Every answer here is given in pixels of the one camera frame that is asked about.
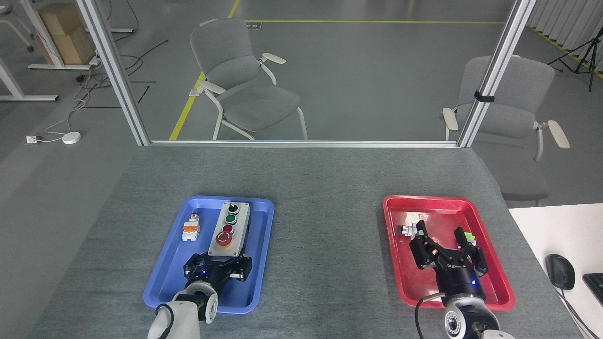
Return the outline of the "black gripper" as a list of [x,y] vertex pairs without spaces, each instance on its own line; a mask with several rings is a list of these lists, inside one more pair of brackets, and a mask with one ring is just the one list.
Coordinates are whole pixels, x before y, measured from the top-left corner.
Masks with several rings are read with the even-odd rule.
[[202,281],[213,288],[224,288],[230,278],[245,282],[253,267],[253,259],[246,255],[231,258],[220,265],[210,262],[211,256],[207,252],[196,253],[189,258],[183,266],[188,286]]
[[[486,300],[485,292],[478,278],[489,272],[484,253],[481,247],[473,245],[467,240],[461,227],[454,230],[454,235],[459,245],[459,256],[456,261],[460,265],[467,266],[435,267],[437,287],[441,293],[444,293],[441,298],[442,303],[447,306],[455,298],[471,296]],[[435,266],[439,258],[449,262],[446,250],[428,236],[423,220],[416,224],[416,235],[410,240],[409,246],[419,269]]]

